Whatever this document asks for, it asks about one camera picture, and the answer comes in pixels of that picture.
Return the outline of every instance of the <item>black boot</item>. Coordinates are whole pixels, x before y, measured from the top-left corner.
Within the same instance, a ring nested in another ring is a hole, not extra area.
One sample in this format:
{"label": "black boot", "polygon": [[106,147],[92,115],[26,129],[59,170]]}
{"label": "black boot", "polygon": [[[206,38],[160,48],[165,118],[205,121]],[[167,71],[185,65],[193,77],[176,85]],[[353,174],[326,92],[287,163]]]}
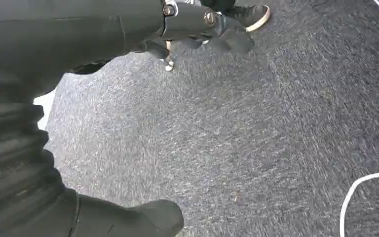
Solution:
{"label": "black boot", "polygon": [[234,18],[246,27],[246,31],[252,32],[264,25],[269,17],[271,11],[268,6],[234,6],[223,15]]}

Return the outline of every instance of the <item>gray floor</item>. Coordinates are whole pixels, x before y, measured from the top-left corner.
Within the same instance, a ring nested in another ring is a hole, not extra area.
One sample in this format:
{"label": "gray floor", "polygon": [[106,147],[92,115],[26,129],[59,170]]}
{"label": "gray floor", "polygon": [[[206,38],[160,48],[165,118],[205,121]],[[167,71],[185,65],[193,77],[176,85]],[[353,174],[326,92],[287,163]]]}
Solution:
{"label": "gray floor", "polygon": [[[379,9],[274,0],[241,56],[180,47],[58,87],[48,145],[64,180],[131,206],[176,201],[189,237],[337,236],[354,180],[379,172]],[[358,188],[348,236],[379,236],[379,180]]]}

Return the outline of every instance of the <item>person's leg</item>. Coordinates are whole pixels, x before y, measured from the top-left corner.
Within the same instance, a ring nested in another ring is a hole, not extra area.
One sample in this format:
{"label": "person's leg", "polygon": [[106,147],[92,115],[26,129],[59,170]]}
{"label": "person's leg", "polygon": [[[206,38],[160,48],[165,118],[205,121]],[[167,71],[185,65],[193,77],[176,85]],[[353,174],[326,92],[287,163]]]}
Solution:
{"label": "person's leg", "polygon": [[215,12],[224,12],[230,10],[236,0],[200,0],[201,5],[211,8]]}
{"label": "person's leg", "polygon": [[268,6],[235,6],[235,0],[200,0],[201,4],[211,8],[213,11],[219,11],[225,16],[232,17],[242,23],[249,32],[257,30],[264,25],[271,11]]}

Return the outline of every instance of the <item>bolt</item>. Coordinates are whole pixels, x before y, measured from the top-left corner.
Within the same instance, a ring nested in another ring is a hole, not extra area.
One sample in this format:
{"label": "bolt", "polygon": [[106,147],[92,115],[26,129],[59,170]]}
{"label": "bolt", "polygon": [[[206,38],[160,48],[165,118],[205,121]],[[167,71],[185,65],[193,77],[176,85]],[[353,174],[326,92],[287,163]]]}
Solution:
{"label": "bolt", "polygon": [[204,21],[205,23],[207,23],[208,25],[212,25],[214,23],[214,13],[211,12],[211,11],[207,11],[205,14],[204,14]]}
{"label": "bolt", "polygon": [[175,14],[175,9],[172,5],[166,5],[163,7],[163,15],[173,16]]}

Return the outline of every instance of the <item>black pants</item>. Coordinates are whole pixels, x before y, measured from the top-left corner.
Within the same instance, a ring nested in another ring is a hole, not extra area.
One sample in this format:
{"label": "black pants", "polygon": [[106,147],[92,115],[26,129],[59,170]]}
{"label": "black pants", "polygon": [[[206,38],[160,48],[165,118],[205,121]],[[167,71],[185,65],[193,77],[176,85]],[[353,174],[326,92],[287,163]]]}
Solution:
{"label": "black pants", "polygon": [[207,6],[213,11],[226,12],[233,7],[236,0],[200,0],[201,4]]}

